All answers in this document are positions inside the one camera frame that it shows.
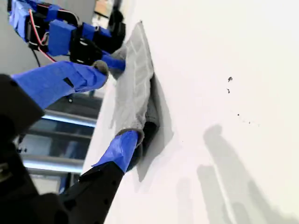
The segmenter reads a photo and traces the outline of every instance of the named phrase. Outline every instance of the gray cloth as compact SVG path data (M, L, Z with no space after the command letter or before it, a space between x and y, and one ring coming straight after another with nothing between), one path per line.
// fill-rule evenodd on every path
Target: gray cloth
M112 56L125 58L126 69L121 75L119 71L110 71L117 79L111 126L116 125L116 135L127 130L138 131L140 144L144 138L142 129L150 98L150 79L154 75L150 48L142 22L137 23L129 40Z

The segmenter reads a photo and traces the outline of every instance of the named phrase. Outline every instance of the blue tape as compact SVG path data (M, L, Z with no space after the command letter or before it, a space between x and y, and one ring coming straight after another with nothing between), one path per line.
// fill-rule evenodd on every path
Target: blue tape
M37 11L37 4L42 3L41 0L25 0L25 1L31 5L34 11Z
M61 7L59 7L57 5L51 5L49 7L47 18L45 19L45 22L50 22L52 20L55 20L57 18L59 9L61 9Z
M136 131L128 131L116 136L100 161L94 164L93 167L113 161L125 173L131 162L137 141L138 133Z
M110 55L104 54L101 60L106 62L108 67L112 69L119 69L121 71L124 71L126 68L126 61L112 58Z
M100 27L100 34L103 36L112 37L110 31L102 27Z
M12 10L9 17L9 23L24 41L26 41L25 22L27 16L29 16L29 9L32 9L32 7L26 1L12 0Z
M16 74L12 78L42 109L63 96L98 89L107 79L94 67L66 61ZM65 78L69 78L73 88L64 81Z
M76 29L60 20L50 22L49 29L49 53L52 56L66 55L69 52L71 32Z
M82 31L83 38L86 38L86 39L92 41L94 32L95 32L95 27L93 27L90 24L83 23L83 31Z

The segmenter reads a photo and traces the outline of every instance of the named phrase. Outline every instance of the blue padding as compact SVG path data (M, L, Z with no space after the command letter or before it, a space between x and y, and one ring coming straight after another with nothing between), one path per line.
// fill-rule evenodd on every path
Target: blue padding
M59 7L57 5L51 5L49 7L47 18L45 19L45 22L50 22L52 20L55 20L57 18L59 9L61 9L61 7Z
M95 27L93 27L92 25L89 25L87 23L83 23L83 31L82 31L83 38L86 38L86 39L92 41L94 32L95 32Z
M103 36L111 37L111 33L109 30L100 27L100 34Z
M104 51L104 50L102 50L102 53L103 53L104 55L110 55L107 51Z
M110 55L103 55L102 61L106 62L111 69L119 69L124 71L126 68L126 61L112 58Z
M93 167L113 161L125 173L132 159L137 141L138 133L136 131L128 131L116 136L100 161L94 164Z
M65 78L69 78L73 88L63 80ZM63 96L102 87L107 77L94 67L61 61L13 75L13 79L45 109Z
M68 54L74 29L74 26L59 20L50 22L48 48L52 56Z
M25 1L31 5L31 7L33 8L34 11L37 10L37 4L42 3L41 0L25 0Z
M25 40L25 22L27 16L29 16L29 9L32 9L30 4L25 0L12 0L11 15L9 17L9 23L15 29L15 31L20 35L20 37Z

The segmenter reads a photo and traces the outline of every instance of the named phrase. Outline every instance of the white table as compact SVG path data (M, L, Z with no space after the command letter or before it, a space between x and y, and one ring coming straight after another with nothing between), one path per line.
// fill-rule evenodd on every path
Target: white table
M143 20L161 128L106 223L299 223L299 4L135 3L128 30ZM113 94L110 80L85 171L113 138Z

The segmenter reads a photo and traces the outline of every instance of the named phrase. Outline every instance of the metal rod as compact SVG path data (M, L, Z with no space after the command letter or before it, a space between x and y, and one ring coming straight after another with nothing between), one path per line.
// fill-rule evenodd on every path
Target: metal rod
M48 170L64 173L80 174L84 160L67 159L51 156L21 154L23 164L29 169Z
M76 125L95 127L97 120L87 117L82 117L74 114L57 112L52 110L45 110L44 119L56 120L65 123L71 123Z
M91 139L90 135L72 134L72 133L65 133L65 132L45 131L45 130L36 130L36 129L29 129L27 131L27 134L34 134L34 135L40 135L40 136L45 136L45 137L51 137L51 138L65 139L68 141L88 141L88 142L90 142L90 139Z

